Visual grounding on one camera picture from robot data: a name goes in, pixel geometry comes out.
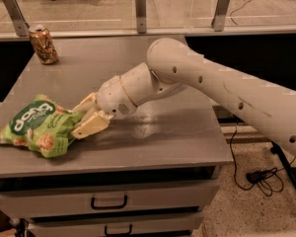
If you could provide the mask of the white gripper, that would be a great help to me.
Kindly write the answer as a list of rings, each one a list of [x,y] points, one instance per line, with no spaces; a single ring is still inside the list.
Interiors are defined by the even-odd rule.
[[[125,93],[121,77],[114,76],[101,86],[97,94],[91,93],[73,109],[78,113],[94,113],[74,128],[71,135],[77,139],[88,137],[108,128],[112,116],[125,119],[136,110],[137,107]]]

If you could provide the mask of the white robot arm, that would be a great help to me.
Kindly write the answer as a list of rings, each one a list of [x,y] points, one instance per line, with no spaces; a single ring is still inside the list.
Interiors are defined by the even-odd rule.
[[[296,91],[210,61],[170,38],[153,41],[145,62],[112,77],[76,106],[84,116],[72,135],[98,133],[111,119],[123,119],[182,85],[199,90],[296,156]]]

